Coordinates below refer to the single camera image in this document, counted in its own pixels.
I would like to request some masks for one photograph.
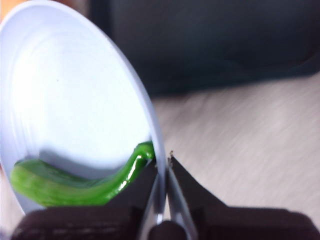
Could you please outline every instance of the green substance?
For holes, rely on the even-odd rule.
[[[155,159],[152,142],[136,146],[127,163],[114,175],[100,179],[78,177],[32,159],[17,162],[11,184],[18,193],[45,207],[104,205],[126,188]]]

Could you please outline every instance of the white dish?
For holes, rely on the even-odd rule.
[[[4,19],[1,34],[1,164],[41,158],[87,178],[125,164],[152,140],[164,182],[166,157],[149,96],[116,45],[73,9],[33,0]],[[41,206],[16,193],[22,210]]]

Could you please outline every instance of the dark background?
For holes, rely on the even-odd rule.
[[[92,0],[151,96],[320,69],[319,0]]]

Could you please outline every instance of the table surface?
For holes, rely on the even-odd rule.
[[[320,229],[319,73],[152,101],[167,153],[218,198],[302,212]],[[22,214],[3,172],[0,182],[10,233]]]

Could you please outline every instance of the black object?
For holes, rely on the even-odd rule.
[[[163,221],[150,230],[148,240],[187,240],[187,234],[177,223]]]
[[[285,209],[229,207],[203,188],[174,157],[169,165],[199,240],[320,240],[320,233],[306,215]]]
[[[146,211],[157,179],[155,163],[105,206],[50,207],[27,214],[12,240],[128,240],[150,224]],[[274,208],[229,207],[202,187],[172,156],[167,192],[171,218],[148,240],[320,240],[305,215]]]
[[[105,206],[49,207],[27,214],[12,240],[135,239],[157,176],[151,162]]]
[[[320,70],[319,0],[92,0],[91,19],[151,96]]]

